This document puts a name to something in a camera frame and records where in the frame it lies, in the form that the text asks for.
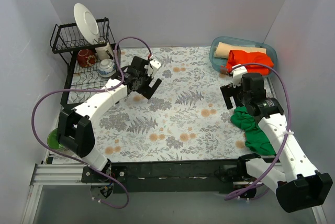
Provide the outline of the white cup in rack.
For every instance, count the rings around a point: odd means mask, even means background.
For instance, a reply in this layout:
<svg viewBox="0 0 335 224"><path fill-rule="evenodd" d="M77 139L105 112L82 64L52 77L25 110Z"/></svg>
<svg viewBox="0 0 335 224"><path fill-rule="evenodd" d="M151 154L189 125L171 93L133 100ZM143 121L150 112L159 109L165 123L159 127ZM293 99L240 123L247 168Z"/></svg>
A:
<svg viewBox="0 0 335 224"><path fill-rule="evenodd" d="M100 61L114 58L113 49L109 42L105 46L95 48L95 51Z"/></svg>

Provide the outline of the clear blue plastic bin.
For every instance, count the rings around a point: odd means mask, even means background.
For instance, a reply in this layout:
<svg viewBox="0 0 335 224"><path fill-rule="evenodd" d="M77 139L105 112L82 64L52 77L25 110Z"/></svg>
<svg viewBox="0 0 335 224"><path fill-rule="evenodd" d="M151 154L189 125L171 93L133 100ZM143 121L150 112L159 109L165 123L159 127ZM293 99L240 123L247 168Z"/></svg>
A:
<svg viewBox="0 0 335 224"><path fill-rule="evenodd" d="M211 61L212 67L214 70L220 72L221 67L225 66L227 64L227 59L225 58L217 58L215 57L215 51L219 45L219 43L226 43L230 44L232 46L239 46L239 47L256 47L258 50L259 49L265 49L265 53L271 58L273 61L276 69L277 65L277 53L276 51L269 46L268 44L264 44L261 42L255 42L255 41L250 41L250 40L244 40L244 39L239 39L239 38L233 38L233 37L217 37L214 39L214 41L211 44L210 52L209 52L209 59Z"/></svg>

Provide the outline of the beige rolled t shirt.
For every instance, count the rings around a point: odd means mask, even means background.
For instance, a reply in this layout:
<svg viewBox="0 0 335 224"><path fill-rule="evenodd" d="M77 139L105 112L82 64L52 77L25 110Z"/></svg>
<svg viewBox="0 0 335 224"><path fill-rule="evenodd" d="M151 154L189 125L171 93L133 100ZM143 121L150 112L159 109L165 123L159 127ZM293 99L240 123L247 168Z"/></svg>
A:
<svg viewBox="0 0 335 224"><path fill-rule="evenodd" d="M223 58L227 59L229 52L231 50L239 50L239 51L245 51L247 53L252 53L252 52L261 52L261 53L266 53L265 48L256 48L256 47L245 47L245 46L234 46L231 44L219 42L218 46L214 52L214 57L215 58Z"/></svg>

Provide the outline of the floral table mat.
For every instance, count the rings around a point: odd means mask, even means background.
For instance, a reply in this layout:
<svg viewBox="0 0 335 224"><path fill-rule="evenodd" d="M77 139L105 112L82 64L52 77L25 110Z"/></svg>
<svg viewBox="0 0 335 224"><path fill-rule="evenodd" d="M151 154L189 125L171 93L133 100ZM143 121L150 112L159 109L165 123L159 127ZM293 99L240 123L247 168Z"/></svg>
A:
<svg viewBox="0 0 335 224"><path fill-rule="evenodd" d="M154 48L161 84L151 99L131 93L93 122L97 149L113 162L235 159L250 153L231 123L209 47Z"/></svg>

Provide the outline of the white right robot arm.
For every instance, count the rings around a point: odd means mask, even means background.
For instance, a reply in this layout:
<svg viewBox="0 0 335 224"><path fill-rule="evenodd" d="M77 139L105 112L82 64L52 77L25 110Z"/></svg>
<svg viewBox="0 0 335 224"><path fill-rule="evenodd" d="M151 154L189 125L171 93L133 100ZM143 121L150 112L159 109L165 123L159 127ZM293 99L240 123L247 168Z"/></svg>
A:
<svg viewBox="0 0 335 224"><path fill-rule="evenodd" d="M266 95L263 76L242 71L233 82L220 88L227 108L244 105L272 145L282 169L277 170L258 154L238 158L237 176L252 177L276 195L288 213L322 205L333 185L328 173L321 173L310 162L290 130L284 110L277 99Z"/></svg>

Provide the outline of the green t shirt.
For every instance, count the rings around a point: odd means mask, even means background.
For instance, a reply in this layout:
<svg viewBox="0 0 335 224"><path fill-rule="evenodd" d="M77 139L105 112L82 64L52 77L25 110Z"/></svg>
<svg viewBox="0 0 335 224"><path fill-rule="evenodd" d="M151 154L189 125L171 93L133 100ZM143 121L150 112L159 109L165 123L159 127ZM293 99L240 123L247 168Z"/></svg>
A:
<svg viewBox="0 0 335 224"><path fill-rule="evenodd" d="M236 127L244 131L247 148L259 155L276 155L268 137L260 129L255 119L248 114L246 107L236 107L230 120Z"/></svg>

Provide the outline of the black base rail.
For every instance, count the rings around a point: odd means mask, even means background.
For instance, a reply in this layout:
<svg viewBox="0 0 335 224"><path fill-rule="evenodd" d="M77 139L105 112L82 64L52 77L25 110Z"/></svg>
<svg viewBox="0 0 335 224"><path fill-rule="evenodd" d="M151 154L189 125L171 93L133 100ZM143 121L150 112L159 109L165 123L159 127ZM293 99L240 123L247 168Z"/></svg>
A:
<svg viewBox="0 0 335 224"><path fill-rule="evenodd" d="M219 192L228 194L254 181L238 170L238 160L112 163L113 192Z"/></svg>

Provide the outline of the green floral mug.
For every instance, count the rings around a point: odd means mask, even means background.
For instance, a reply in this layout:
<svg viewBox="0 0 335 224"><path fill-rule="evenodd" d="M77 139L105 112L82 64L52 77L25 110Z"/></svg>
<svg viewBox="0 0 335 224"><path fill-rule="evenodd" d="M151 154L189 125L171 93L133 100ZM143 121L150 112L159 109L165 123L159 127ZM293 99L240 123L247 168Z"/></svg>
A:
<svg viewBox="0 0 335 224"><path fill-rule="evenodd" d="M55 128L49 133L47 137L47 145L53 152L57 151L61 153L66 153L68 151L67 148L59 144L57 141L57 132L58 129Z"/></svg>

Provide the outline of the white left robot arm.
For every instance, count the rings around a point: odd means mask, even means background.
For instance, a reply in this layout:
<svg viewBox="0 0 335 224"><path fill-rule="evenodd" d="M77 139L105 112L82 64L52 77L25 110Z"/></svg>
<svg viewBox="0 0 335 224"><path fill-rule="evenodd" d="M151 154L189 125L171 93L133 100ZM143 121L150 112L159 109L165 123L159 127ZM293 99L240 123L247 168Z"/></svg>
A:
<svg viewBox="0 0 335 224"><path fill-rule="evenodd" d="M93 175L98 181L108 181L111 169L110 160L95 146L92 123L131 92L150 99L162 82L157 79L150 86L161 66L158 60L135 56L131 64L116 71L98 93L80 105L60 112L57 142L94 169Z"/></svg>

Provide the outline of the red floral bowl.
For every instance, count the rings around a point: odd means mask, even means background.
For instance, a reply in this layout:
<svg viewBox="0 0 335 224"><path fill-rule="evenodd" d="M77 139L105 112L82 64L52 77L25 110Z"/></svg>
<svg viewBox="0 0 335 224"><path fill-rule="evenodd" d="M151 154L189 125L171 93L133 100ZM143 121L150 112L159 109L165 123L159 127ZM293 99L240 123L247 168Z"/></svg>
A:
<svg viewBox="0 0 335 224"><path fill-rule="evenodd" d="M83 49L77 54L77 63L82 68L89 68L97 63L97 57L92 50Z"/></svg>

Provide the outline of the orange rolled t shirt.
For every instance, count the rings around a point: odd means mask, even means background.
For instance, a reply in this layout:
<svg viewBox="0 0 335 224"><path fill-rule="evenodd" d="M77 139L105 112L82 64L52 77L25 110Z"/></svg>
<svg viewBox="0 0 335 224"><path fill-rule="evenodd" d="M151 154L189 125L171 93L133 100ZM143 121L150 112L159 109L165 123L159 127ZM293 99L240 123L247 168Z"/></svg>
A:
<svg viewBox="0 0 335 224"><path fill-rule="evenodd" d="M232 71L232 68L238 64L245 63L260 63L274 68L274 63L271 58L262 52L245 52L242 50L231 50L228 55L228 61L226 69L228 72ZM245 68L249 73L260 73L263 76L269 75L271 71L268 68L259 65L247 65Z"/></svg>

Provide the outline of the white blue teapot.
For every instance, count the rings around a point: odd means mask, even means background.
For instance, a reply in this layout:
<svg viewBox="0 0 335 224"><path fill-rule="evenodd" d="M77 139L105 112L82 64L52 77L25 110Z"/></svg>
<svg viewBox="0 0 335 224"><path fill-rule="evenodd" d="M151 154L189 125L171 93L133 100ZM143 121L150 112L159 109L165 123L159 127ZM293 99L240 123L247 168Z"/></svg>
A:
<svg viewBox="0 0 335 224"><path fill-rule="evenodd" d="M104 59L100 61L97 71L101 77L111 77L116 69L117 66L113 59Z"/></svg>

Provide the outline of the white plate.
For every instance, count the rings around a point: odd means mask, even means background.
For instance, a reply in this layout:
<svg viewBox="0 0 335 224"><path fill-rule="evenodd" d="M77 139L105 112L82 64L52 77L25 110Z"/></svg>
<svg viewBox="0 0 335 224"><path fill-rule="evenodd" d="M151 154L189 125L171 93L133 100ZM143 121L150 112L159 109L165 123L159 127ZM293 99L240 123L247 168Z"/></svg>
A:
<svg viewBox="0 0 335 224"><path fill-rule="evenodd" d="M73 14L76 25L90 44L99 43L99 27L90 10L81 3L74 5Z"/></svg>

